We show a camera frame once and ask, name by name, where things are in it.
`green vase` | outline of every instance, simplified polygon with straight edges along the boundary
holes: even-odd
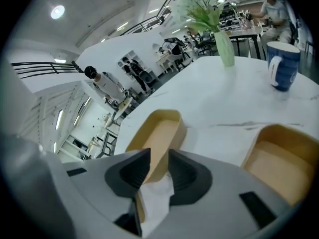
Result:
[[[224,63],[224,66],[233,66],[235,64],[234,47],[225,32],[217,32],[214,34],[218,54]]]

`ceiling light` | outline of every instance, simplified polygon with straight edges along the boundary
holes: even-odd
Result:
[[[121,30],[121,29],[124,28],[127,24],[128,24],[128,22],[124,23],[123,25],[119,26],[119,27],[117,28],[117,30]]]
[[[155,9],[155,10],[151,10],[150,13],[155,12],[155,11],[158,11],[158,10],[159,10],[159,8],[157,8],[157,9]]]
[[[77,124],[77,122],[79,121],[79,118],[80,118],[80,116],[78,116],[78,117],[76,117],[76,120],[75,120],[75,122],[74,122],[74,126]]]
[[[65,11],[64,6],[62,5],[56,6],[51,12],[51,18],[52,19],[60,18],[64,14],[64,11]]]
[[[85,102],[84,106],[87,105],[87,103],[91,100],[91,97],[88,98],[88,100]]]
[[[59,114],[58,114],[58,120],[56,121],[55,130],[57,130],[59,128],[59,126],[60,126],[62,114],[63,114],[63,110],[60,110]]]
[[[176,32],[178,32],[178,31],[180,31],[180,29],[178,29],[178,30],[176,30],[176,31],[172,32],[172,34],[175,34],[175,33],[176,33]]]
[[[56,63],[62,63],[64,64],[66,62],[66,60],[64,59],[54,59]]]

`green plant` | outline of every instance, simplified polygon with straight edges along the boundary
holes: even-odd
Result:
[[[217,0],[178,0],[172,7],[173,17],[177,23],[193,19],[189,27],[198,31],[212,30],[219,32],[219,17],[223,3],[215,5]]]

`blue mug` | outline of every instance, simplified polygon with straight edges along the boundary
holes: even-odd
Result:
[[[298,73],[300,50],[288,43],[268,42],[267,54],[271,85],[288,91]]]

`wooden compartment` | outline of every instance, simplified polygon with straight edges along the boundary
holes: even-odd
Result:
[[[256,136],[242,167],[294,205],[307,195],[318,161],[319,141],[274,124]]]
[[[150,171],[144,183],[159,181],[168,170],[168,150],[179,149],[186,127],[179,111],[156,110],[137,131],[126,151],[151,148]]]

